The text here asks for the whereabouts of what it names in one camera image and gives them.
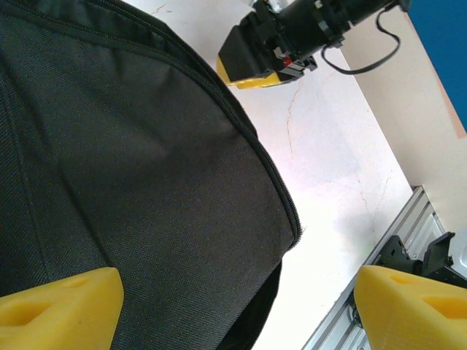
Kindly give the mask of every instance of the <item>yellow foam block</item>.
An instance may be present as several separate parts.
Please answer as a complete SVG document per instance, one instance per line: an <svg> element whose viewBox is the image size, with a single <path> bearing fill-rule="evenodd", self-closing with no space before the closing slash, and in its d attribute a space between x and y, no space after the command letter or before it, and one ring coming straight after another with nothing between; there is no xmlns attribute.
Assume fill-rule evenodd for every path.
<svg viewBox="0 0 467 350"><path fill-rule="evenodd" d="M467 349L467 289L364 266L354 295L372 350Z"/></svg>
<svg viewBox="0 0 467 350"><path fill-rule="evenodd" d="M276 72L273 72L272 74L264 78L251 78L239 80L238 82L232 82L228 77L224 64L222 63L219 57L217 57L216 72L225 84L229 86L235 85L238 87L238 89L266 88L268 86L281 84L279 76Z"/></svg>
<svg viewBox="0 0 467 350"><path fill-rule="evenodd" d="M115 268L0 298L0 350L109 350L123 304Z"/></svg>

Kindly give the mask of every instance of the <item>blue wall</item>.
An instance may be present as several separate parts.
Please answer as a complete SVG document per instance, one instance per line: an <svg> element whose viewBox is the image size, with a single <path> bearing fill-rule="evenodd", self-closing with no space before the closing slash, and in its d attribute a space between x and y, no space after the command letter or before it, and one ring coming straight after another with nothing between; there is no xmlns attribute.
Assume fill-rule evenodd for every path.
<svg viewBox="0 0 467 350"><path fill-rule="evenodd" d="M467 130L467 0L413 0L409 16Z"/></svg>

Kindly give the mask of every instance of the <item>zipper seam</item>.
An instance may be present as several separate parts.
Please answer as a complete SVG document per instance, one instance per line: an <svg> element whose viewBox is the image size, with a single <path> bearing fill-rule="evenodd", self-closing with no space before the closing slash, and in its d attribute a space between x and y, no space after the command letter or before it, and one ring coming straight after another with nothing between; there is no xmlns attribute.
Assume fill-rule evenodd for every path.
<svg viewBox="0 0 467 350"><path fill-rule="evenodd" d="M170 34L166 33L165 31L163 31L162 29L156 27L156 26L153 26L151 23L148 23L146 20L144 19L141 19L139 17L137 17L135 14L127 11L126 9L123 9L122 7L119 7L118 5L116 4L112 4L106 0L95 0L95 2L100 2L101 4L106 4L107 6L110 6L112 7L113 9L116 9L117 11L121 11L123 12L124 14L126 14L127 16L129 16L129 20L135 20L136 22L140 22L144 25L146 25L147 27L149 27L149 29L152 29L154 31L156 31L158 34L160 34L164 39L167 39L169 40L170 42L172 42L173 44L175 44L179 49L181 49L181 51L183 51L185 54L187 54L193 61L195 61L198 66L203 70L204 73L206 73L206 75L209 76L209 72L206 70L205 67L203 67L202 64L200 64L198 62L198 59L196 57L193 56L193 54L191 52L189 52L188 50L186 50L186 48L184 48L179 42L178 40L176 40L173 36L171 36Z"/></svg>
<svg viewBox="0 0 467 350"><path fill-rule="evenodd" d="M274 161L271 159L271 156L267 153L267 151L264 149L264 146L258 141L258 138L255 136L255 134L238 118L238 116L236 115L236 112L235 110L232 108L231 104L229 101L227 101L227 99L225 98L225 96L223 96L223 93L222 91L219 89L218 86L216 86L216 84L208 79L205 79L203 76L201 76L197 71L195 71L194 69L192 69L191 67L189 67L188 65L180 62L177 58L175 58L173 55L170 55L166 52L163 52L163 51L160 51L158 49L156 49L155 47L151 47L151 46L148 46L148 45L144 45L144 44L140 44L138 42L134 42L134 41L131 41L131 40L128 40L128 39L123 39L123 38L120 38L118 36L113 36L113 35L109 35L109 34L106 34L104 32L101 32L101 31L96 31L92 28L88 28L86 26L83 26L83 25L79 25L79 24L76 24L76 23L70 23L70 22L66 22L66 21L63 21L63 20L59 20L57 18L54 18L54 17L51 17L50 15L48 14L45 14L43 12L38 12L34 9L30 9L28 7L24 7L23 5L21 4L17 4L15 2L11 2L10 0L5 0L7 1L8 3L10 3L12 6L15 6L15 7L18 7L24 11L27 11L29 12L30 14L32 15L35 15L35 16L39 16L41 18L44 18L45 20L48 20L50 22L53 22L53 23L56 23L60 26L66 26L66 27L69 27L69 28L74 28L78 31L83 31L85 33L90 33L90 34L93 34L93 35L96 35L96 36L101 36L101 37L104 37L106 39L110 39L110 40L113 40L113 41L116 41L116 42L123 42L123 43L126 43L126 44L129 44L129 45L133 45L133 46L136 46L136 47L140 47L140 48L143 48L143 49L146 49L146 50L149 50L151 52L154 52L155 54L157 55L161 55L163 57L165 57L166 59L170 60L170 61L173 61L175 62L177 65L181 66L182 68L184 68L186 71L189 71L191 74L193 74L193 76L199 81L199 82L202 82L204 85L207 85L208 88L211 88L214 92L215 92L215 95L220 99L221 102L223 102L223 105L224 107L226 107L226 109L228 110L228 114L227 115L230 115L235 121L236 123L239 125L239 131L240 131L240 134L243 135L243 137L245 137L245 139L248 141L249 145L253 148L253 150L255 150L255 147L254 145L256 145L259 150L256 151L255 150L255 153L257 154L258 157L260 157L261 155L265 157L267 163L269 164L269 167L270 167L270 171L268 171L268 169L266 168L266 173L269 174L269 177L271 178L271 172L273 173L278 185L282 188L282 191L283 191L283 195L281 195L279 193L279 190L276 188L276 191L277 191L277 194L279 196L279 198L281 198L282 196L285 196L285 200L288 202L288 205L289 205L289 209L285 208L286 209L286 212L287 211L291 211L293 216L292 216L292 219L295 221L294 222L294 225L292 222L290 222L291 226L292 226L292 229L293 229L293 236L294 236L294 240L293 240L293 243L290 245L289 249L292 249L300 240L301 238L301 226L300 226L300 221L299 221L299 218L298 218L298 213L297 213L297 210L296 210L296 207L293 203L293 200L290 196L290 193L288 192L288 189L287 187L285 186L285 183L283 182L283 179L282 177L280 176L278 170L277 170L277 167L275 166L274 164Z"/></svg>

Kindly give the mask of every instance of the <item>black bag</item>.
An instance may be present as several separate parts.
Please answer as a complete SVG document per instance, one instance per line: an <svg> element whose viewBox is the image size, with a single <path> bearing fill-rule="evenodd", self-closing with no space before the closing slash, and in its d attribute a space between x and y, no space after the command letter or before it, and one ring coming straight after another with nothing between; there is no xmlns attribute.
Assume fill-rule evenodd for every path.
<svg viewBox="0 0 467 350"><path fill-rule="evenodd" d="M0 0L0 296L102 266L112 349L251 349L300 236L255 129L165 24Z"/></svg>

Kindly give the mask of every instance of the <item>cracked white surface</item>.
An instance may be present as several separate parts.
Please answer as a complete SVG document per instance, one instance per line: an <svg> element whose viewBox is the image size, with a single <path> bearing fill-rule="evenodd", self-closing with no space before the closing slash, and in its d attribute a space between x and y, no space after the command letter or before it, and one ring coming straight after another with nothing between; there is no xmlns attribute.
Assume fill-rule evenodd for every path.
<svg viewBox="0 0 467 350"><path fill-rule="evenodd" d="M212 66L249 11L239 0L128 2L166 22ZM340 51L329 58L347 65ZM255 350L301 349L411 195L355 79L316 59L318 70L299 83L233 89L304 227L284 258L279 295Z"/></svg>

